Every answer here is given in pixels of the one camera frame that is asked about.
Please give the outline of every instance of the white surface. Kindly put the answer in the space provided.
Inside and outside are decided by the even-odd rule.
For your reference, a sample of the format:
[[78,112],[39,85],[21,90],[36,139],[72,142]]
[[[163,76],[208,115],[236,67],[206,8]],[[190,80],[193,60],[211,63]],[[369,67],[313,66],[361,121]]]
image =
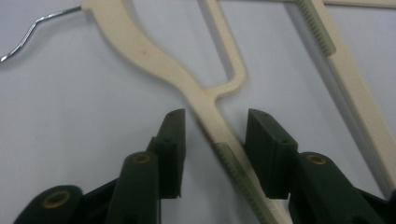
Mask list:
[[[79,1],[0,2],[0,54],[36,18]],[[248,70],[242,89],[219,101],[241,140],[248,108],[271,113],[301,151],[332,158],[358,188],[381,193],[320,74],[329,70],[294,4],[221,1]],[[205,86],[227,77],[196,1],[134,0],[142,27]],[[329,7],[372,94],[396,133],[396,10]],[[0,64],[0,223],[11,223],[45,189],[84,192],[116,178],[145,150],[163,116],[187,108],[182,198],[163,201],[163,223],[257,223],[231,184],[183,97],[136,69],[83,13],[42,24]]]

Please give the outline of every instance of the wire hook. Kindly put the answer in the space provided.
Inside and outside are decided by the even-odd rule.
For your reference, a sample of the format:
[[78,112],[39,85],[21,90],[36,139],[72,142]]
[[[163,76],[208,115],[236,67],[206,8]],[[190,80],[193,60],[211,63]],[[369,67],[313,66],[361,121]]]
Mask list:
[[17,52],[19,52],[23,48],[24,44],[29,40],[32,32],[35,30],[35,28],[37,27],[37,25],[40,22],[48,21],[50,19],[53,19],[53,18],[56,18],[56,17],[60,17],[60,16],[63,16],[63,15],[66,15],[66,14],[69,14],[69,13],[72,13],[72,12],[80,11],[80,10],[81,10],[81,7],[72,7],[72,8],[66,9],[66,10],[58,11],[58,12],[55,12],[55,13],[51,13],[51,14],[49,14],[47,16],[43,16],[43,17],[38,18],[30,26],[28,32],[24,36],[24,38],[21,41],[21,43],[14,50],[12,50],[10,53],[8,53],[5,56],[0,58],[0,63],[3,63],[5,60],[11,58],[13,55],[15,55]]

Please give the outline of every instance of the clip jaw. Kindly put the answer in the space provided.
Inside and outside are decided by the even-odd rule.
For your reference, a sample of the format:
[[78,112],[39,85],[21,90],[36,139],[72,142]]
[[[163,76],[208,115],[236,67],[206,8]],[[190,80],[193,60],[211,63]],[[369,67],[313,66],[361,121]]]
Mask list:
[[295,140],[266,113],[249,110],[245,149],[268,198],[290,193],[293,223],[396,223],[395,196],[388,203],[355,189],[329,158],[299,154]]
[[120,177],[85,195],[58,186],[36,196],[15,224],[161,223],[161,199],[180,195],[186,155],[185,111],[166,115],[148,150],[128,156]]

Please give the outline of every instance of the brass rivet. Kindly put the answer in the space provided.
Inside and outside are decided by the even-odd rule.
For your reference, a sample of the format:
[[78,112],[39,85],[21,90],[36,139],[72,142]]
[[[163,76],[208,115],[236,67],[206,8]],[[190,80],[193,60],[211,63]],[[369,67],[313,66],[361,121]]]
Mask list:
[[317,164],[317,165],[323,165],[326,163],[326,160],[323,157],[318,156],[318,155],[308,155],[308,156],[306,156],[306,158],[309,161],[312,161],[314,164]]
[[67,190],[56,191],[44,200],[43,207],[56,208],[69,201],[69,199],[70,193]]
[[142,163],[146,163],[150,160],[149,155],[146,154],[139,154],[134,156],[134,162],[142,164]]

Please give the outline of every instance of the hanger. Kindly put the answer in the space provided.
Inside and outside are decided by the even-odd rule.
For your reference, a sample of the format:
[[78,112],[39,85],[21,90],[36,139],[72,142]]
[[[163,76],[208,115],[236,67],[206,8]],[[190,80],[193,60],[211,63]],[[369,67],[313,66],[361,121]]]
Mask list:
[[[117,0],[108,3],[108,1],[83,0],[81,9],[93,14],[106,39],[121,55],[143,70],[171,83],[185,95],[201,123],[203,123],[210,139],[215,144],[215,150],[226,164],[227,169],[238,179],[236,182],[239,187],[247,190],[247,198],[253,203],[259,219],[271,223],[290,223],[290,218],[286,215],[282,206],[266,199],[263,195],[242,146],[216,109],[215,102],[218,98],[236,91],[243,84],[246,68],[242,63],[217,1],[205,0],[205,2],[219,31],[219,37],[234,71],[233,78],[230,81],[208,89],[203,89],[182,65],[178,64],[145,36],[131,20],[125,10],[123,1]],[[109,17],[118,20],[116,22],[118,26],[114,26],[109,21]],[[117,27],[128,27],[129,29],[125,33],[121,33]]]

